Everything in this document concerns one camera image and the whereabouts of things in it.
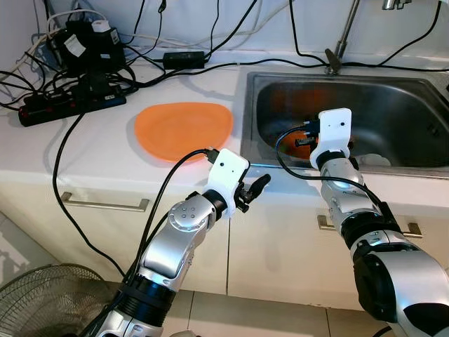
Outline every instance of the kitchen counter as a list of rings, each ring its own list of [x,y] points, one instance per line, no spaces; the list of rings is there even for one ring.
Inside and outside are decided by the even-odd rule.
[[[157,76],[154,68],[135,67],[139,80]],[[153,158],[138,144],[134,121],[144,108],[175,102],[208,102],[228,107],[234,115],[234,129],[225,147],[239,152],[243,122],[246,74],[250,71],[319,73],[323,69],[263,65],[230,67],[192,77],[175,77],[127,97],[126,105],[88,113],[76,127],[64,149],[60,183],[105,190],[156,192],[173,164]],[[428,78],[437,83],[449,100],[445,74],[423,74],[396,70],[344,68],[342,74]],[[50,183],[51,173],[63,135],[76,117],[24,128],[16,112],[0,110],[0,181]],[[210,164],[198,161],[185,164],[173,176],[167,189],[191,192],[206,182]],[[272,174],[267,188],[271,193],[295,193],[304,204],[325,207],[319,196],[320,183],[304,182],[277,168],[252,167],[248,177]],[[396,210],[407,209],[420,215],[449,216],[449,179],[414,178],[364,174],[370,189],[393,203]]]

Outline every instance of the electric fan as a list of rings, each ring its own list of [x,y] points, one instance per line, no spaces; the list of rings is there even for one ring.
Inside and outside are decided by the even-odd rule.
[[[31,270],[0,289],[0,337],[76,337],[114,293],[80,265]]]

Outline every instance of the sink basin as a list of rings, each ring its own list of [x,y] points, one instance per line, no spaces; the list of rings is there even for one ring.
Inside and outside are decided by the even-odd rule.
[[[274,145],[282,132],[339,107],[352,111],[351,154],[362,171],[449,178],[449,103],[424,79],[252,72],[241,154],[254,165],[278,166]],[[381,160],[366,161],[373,155]],[[311,167],[306,157],[286,162]]]

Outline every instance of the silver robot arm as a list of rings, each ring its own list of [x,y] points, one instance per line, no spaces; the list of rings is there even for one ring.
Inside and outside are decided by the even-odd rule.
[[[311,165],[321,176],[363,185],[349,157],[351,111],[320,113],[319,143]],[[449,336],[449,279],[445,270],[402,234],[389,207],[374,205],[353,185],[323,181],[321,195],[354,262],[358,299],[397,337]]]
[[[123,284],[123,299],[95,333],[97,337],[159,337],[175,294],[192,264],[194,251],[222,216],[246,212],[270,181],[265,175],[248,191],[243,178],[249,162],[233,152],[211,150],[214,163],[203,194],[193,193],[168,212],[165,226],[146,248],[138,274]]]

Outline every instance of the cabinet handle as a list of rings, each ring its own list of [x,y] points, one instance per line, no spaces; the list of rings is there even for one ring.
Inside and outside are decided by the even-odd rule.
[[[115,209],[118,211],[133,211],[133,212],[145,212],[149,204],[148,199],[140,200],[139,206],[117,205],[117,204],[102,204],[100,202],[88,202],[88,201],[74,201],[70,200],[72,193],[64,192],[61,195],[62,203],[66,206],[80,206],[80,207],[92,207],[95,209]]]
[[[421,229],[417,223],[408,223],[408,232],[403,232],[404,237],[412,237],[413,239],[422,239]]]
[[[317,216],[318,227],[320,230],[335,230],[333,225],[328,225],[326,216]],[[411,237],[413,239],[422,239],[421,229],[417,223],[408,223],[409,232],[403,232],[404,237]]]
[[[318,227],[320,230],[336,230],[333,225],[328,225],[328,219],[326,216],[317,216]]]

